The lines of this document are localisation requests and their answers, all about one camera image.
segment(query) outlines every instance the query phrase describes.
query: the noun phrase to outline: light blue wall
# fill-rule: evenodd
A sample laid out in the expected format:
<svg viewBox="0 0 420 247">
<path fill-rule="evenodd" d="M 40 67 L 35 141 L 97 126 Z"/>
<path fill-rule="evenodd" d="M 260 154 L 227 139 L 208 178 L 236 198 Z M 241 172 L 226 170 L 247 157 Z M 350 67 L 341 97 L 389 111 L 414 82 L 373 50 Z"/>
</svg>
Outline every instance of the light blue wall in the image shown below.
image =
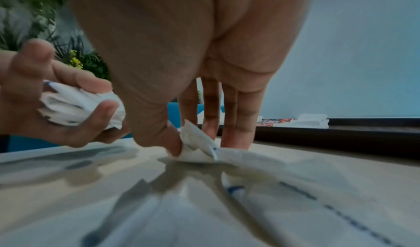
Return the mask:
<svg viewBox="0 0 420 247">
<path fill-rule="evenodd" d="M 265 118 L 420 116 L 420 0 L 315 0 Z"/>
</svg>

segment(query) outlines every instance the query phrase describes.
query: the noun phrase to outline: blue seat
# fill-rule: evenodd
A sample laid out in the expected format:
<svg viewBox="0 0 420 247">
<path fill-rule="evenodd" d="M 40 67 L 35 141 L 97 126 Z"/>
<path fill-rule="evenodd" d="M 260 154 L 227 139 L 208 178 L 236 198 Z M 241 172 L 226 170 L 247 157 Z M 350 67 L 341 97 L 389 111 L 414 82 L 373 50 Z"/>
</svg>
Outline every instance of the blue seat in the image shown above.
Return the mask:
<svg viewBox="0 0 420 247">
<path fill-rule="evenodd" d="M 197 114 L 204 110 L 204 105 L 199 104 L 197 109 Z M 181 127 L 181 117 L 179 115 L 179 107 L 178 103 L 168 103 L 168 116 L 169 121 L 177 128 Z M 123 138 L 131 138 L 131 134 L 123 137 Z M 40 140 L 40 139 L 33 139 L 27 138 L 22 136 L 10 136 L 9 138 L 9 145 L 7 148 L 7 152 L 16 152 L 16 151 L 23 151 L 23 150 L 32 150 L 32 149 L 40 149 L 40 148 L 48 148 L 48 147 L 56 147 L 59 145 L 51 144 L 47 141 Z"/>
</svg>

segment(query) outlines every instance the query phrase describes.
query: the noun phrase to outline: table surface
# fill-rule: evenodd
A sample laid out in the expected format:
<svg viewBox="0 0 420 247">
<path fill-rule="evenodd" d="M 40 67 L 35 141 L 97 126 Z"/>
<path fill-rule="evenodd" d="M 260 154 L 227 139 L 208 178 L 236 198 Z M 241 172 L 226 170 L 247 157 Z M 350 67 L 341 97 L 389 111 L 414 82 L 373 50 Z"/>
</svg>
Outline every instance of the table surface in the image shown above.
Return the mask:
<svg viewBox="0 0 420 247">
<path fill-rule="evenodd" d="M 419 165 L 264 143 L 254 143 L 250 150 L 288 164 L 326 159 L 358 192 L 375 198 L 395 223 L 419 233 Z M 164 149 L 142 148 L 131 138 L 111 145 L 91 143 L 76 149 L 56 147 L 0 154 L 0 234 L 118 196 L 144 179 L 158 192 L 189 183 L 193 203 L 264 239 L 264 232 L 236 211 L 233 200 L 216 181 L 226 170 L 229 166 L 173 162 Z"/>
</svg>

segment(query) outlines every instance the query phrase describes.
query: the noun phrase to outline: tabletop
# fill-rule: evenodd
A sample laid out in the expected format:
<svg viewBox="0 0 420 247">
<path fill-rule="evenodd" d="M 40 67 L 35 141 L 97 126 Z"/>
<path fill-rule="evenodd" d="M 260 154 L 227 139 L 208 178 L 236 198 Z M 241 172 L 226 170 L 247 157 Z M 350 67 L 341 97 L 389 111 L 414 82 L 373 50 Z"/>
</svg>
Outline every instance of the tabletop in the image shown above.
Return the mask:
<svg viewBox="0 0 420 247">
<path fill-rule="evenodd" d="M 375 198 L 395 223 L 419 233 L 420 167 L 416 164 L 265 143 L 254 143 L 250 150 L 287 164 L 322 158 L 360 194 Z M 193 203 L 264 239 L 265 233 L 237 211 L 217 181 L 226 170 L 227 165 L 174 162 L 163 148 L 142 148 L 132 138 L 110 145 L 0 154 L 0 235 L 118 196 L 143 179 L 162 193 L 188 183 Z"/>
</svg>

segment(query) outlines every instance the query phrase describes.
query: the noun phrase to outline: folded napkin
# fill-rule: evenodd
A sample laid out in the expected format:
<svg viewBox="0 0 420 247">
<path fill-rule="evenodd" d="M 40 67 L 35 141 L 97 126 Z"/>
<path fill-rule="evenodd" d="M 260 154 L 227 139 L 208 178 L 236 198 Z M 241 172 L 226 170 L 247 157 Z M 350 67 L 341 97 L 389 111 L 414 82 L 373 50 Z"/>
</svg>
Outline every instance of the folded napkin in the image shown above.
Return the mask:
<svg viewBox="0 0 420 247">
<path fill-rule="evenodd" d="M 106 129 L 122 128 L 126 112 L 122 101 L 114 92 L 94 94 L 61 83 L 50 81 L 46 81 L 46 83 L 57 91 L 43 92 L 41 96 L 41 102 L 45 107 L 39 109 L 39 112 L 50 122 L 65 126 L 77 126 L 89 117 L 100 102 L 112 99 L 118 102 L 119 107 Z"/>
</svg>

